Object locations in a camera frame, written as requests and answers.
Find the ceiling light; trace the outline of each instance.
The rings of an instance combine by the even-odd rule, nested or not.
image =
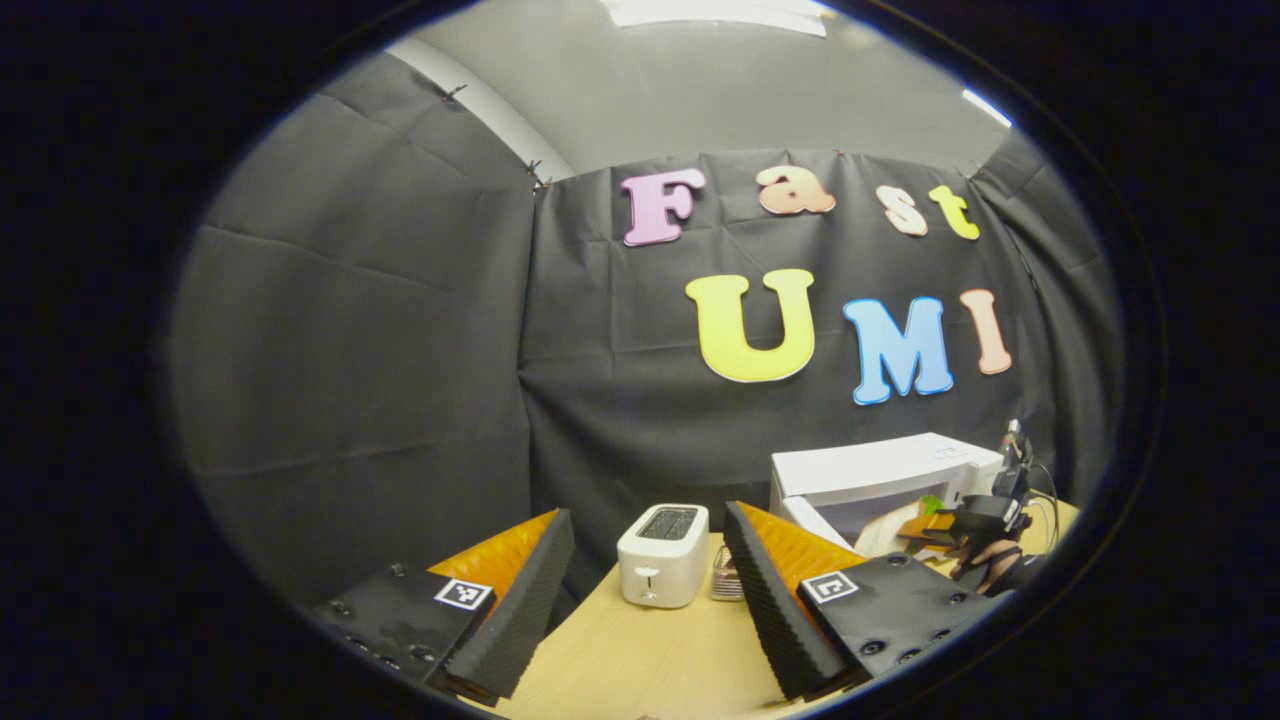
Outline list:
[[[965,100],[968,100],[968,101],[973,102],[974,105],[982,108],[983,111],[986,111],[992,118],[996,118],[996,122],[998,122],[1000,124],[1005,126],[1006,128],[1014,127],[1014,120],[1010,120],[1009,118],[1005,117],[1004,113],[1001,113],[1000,110],[992,108],[991,102],[987,102],[986,100],[983,100],[977,92],[965,88],[965,91],[961,95],[964,96]]]
[[[769,26],[827,37],[826,10],[810,0],[600,0],[613,24],[634,27],[669,22],[731,22]]]

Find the wooden table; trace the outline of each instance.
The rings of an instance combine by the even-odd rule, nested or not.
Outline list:
[[[896,532],[901,527],[896,515],[908,510],[868,524],[859,546],[869,543],[864,541],[868,537],[896,539],[887,538],[892,533],[884,533],[883,528],[897,521],[892,528]],[[1048,527],[1037,510],[1028,512],[1033,523],[1020,544],[1029,553],[1043,552],[1046,530],[1052,529],[1052,510],[1047,512]],[[1075,512],[1074,507],[1060,505],[1064,532]],[[723,538],[712,533],[710,541],[714,552]],[[927,562],[940,573],[955,566],[954,559]],[[837,693],[813,703],[787,702],[760,650],[746,603],[712,600],[709,571],[691,603],[660,610],[622,600],[614,565],[577,610],[538,646],[513,697],[500,700],[492,712],[512,720],[644,716],[767,720],[838,697]]]

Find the foam letter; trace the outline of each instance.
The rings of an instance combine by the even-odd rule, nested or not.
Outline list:
[[[808,270],[773,270],[764,287],[778,293],[782,309],[782,345],[755,350],[746,343],[742,327],[742,293],[749,283],[742,275],[710,275],[685,286],[685,295],[698,305],[698,340],[703,360],[717,375],[739,383],[763,383],[788,378],[813,357],[813,314],[809,311]]]
[[[965,240],[978,240],[978,225],[970,223],[964,217],[964,211],[969,208],[969,204],[951,192],[951,188],[940,184],[929,191],[929,200],[938,204],[942,208],[942,214],[947,218],[947,224],[956,234]]]
[[[777,215],[791,215],[801,210],[826,213],[836,206],[836,199],[822,188],[818,176],[804,168],[778,165],[760,170],[755,182],[764,186],[760,205]]]
[[[978,345],[982,347],[978,369],[987,375],[995,375],[1011,368],[1014,356],[1005,350],[1000,325],[996,324],[996,311],[992,310],[996,296],[989,290],[970,290],[960,293],[960,302],[969,309],[973,324],[978,328]]]
[[[663,192],[668,184],[676,186],[669,195]],[[682,220],[689,218],[694,211],[694,197],[689,193],[689,187],[705,184],[707,176],[698,168],[622,181],[622,188],[631,193],[631,232],[622,242],[636,246],[678,238],[680,225],[667,219],[667,210],[675,211]]]
[[[929,232],[924,215],[915,209],[915,200],[901,187],[882,184],[876,188],[876,197],[884,206],[884,217],[902,234],[923,237]]]
[[[919,369],[915,392],[933,395],[951,389],[955,380],[947,372],[947,351],[942,345],[942,302],[936,297],[916,297],[906,316],[906,332],[900,333],[893,318],[879,300],[854,300],[845,305],[845,316],[858,331],[858,351],[863,382],[854,389],[854,402],[874,405],[888,400],[883,370],[893,378],[897,393],[911,389],[911,377]]]

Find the ceiling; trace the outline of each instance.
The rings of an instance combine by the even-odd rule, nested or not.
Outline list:
[[[599,0],[485,0],[416,37],[577,173],[703,151],[838,147],[965,174],[1009,132],[963,83],[835,13],[827,37],[740,23],[618,28]]]

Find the yellow letter u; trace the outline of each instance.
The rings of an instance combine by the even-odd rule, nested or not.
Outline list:
[[[710,275],[685,286],[685,295],[698,304],[698,338],[703,360],[716,374],[740,383],[763,383],[788,378],[813,357],[813,314],[809,311],[808,270],[773,270],[764,287],[778,293],[782,309],[782,345],[755,350],[746,343],[742,327],[742,293],[750,287],[742,275]]]

